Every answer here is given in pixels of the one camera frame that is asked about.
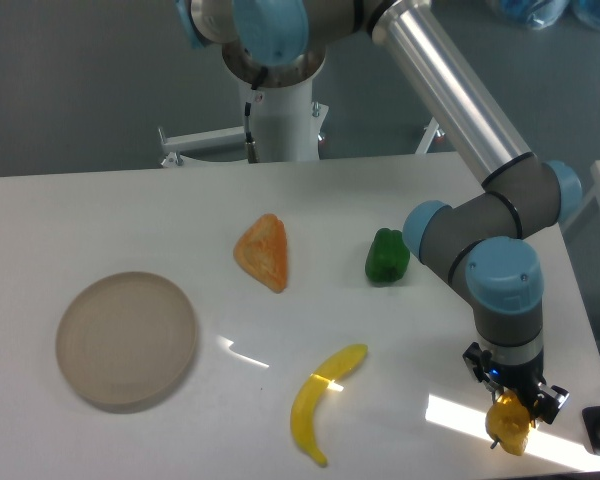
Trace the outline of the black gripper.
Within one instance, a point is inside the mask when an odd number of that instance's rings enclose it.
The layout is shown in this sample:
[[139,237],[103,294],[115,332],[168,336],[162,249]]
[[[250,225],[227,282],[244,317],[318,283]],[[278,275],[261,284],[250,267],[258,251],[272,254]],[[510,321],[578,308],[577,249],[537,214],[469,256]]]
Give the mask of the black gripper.
[[470,375],[485,386],[493,403],[511,390],[524,406],[529,406],[534,420],[552,425],[569,399],[568,390],[545,384],[543,350],[528,361],[511,365],[497,361],[490,350],[482,350],[473,342],[462,358]]

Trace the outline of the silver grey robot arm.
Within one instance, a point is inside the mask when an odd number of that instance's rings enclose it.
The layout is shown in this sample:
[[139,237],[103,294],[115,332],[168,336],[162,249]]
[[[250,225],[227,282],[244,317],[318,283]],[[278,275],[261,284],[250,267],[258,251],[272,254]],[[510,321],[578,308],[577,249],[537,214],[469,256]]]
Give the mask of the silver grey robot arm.
[[179,1],[190,44],[221,46],[239,80],[249,162],[318,156],[309,85],[327,46],[365,32],[385,48],[481,184],[459,207],[417,206],[408,250],[473,309],[478,339],[464,353],[493,395],[513,391],[534,420],[552,423],[568,392],[543,375],[543,276],[527,238],[578,206],[575,172],[541,162],[435,19],[427,1]]

